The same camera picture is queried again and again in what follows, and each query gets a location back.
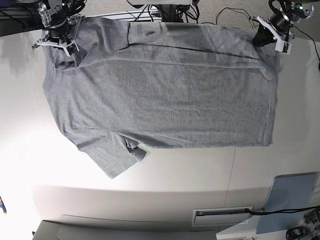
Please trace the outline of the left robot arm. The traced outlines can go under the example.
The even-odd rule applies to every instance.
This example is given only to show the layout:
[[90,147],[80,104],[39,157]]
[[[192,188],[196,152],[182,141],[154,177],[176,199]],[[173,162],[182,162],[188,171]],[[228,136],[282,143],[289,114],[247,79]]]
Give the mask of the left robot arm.
[[252,16],[254,22],[259,23],[257,33],[253,38],[253,46],[262,48],[269,44],[275,44],[275,50],[289,54],[292,48],[291,40],[294,34],[291,32],[301,20],[309,19],[314,15],[315,0],[279,0],[279,8],[270,0],[268,5],[273,12],[269,18]]

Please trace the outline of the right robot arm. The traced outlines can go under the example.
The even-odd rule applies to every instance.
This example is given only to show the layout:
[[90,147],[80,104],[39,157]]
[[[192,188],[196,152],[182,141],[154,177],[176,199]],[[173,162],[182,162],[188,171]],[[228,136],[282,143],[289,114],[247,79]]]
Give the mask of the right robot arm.
[[80,15],[85,8],[85,0],[14,0],[14,4],[29,8],[38,13],[44,36],[38,39],[32,49],[53,47],[62,50],[67,57],[79,51],[76,35],[81,21],[86,17]]

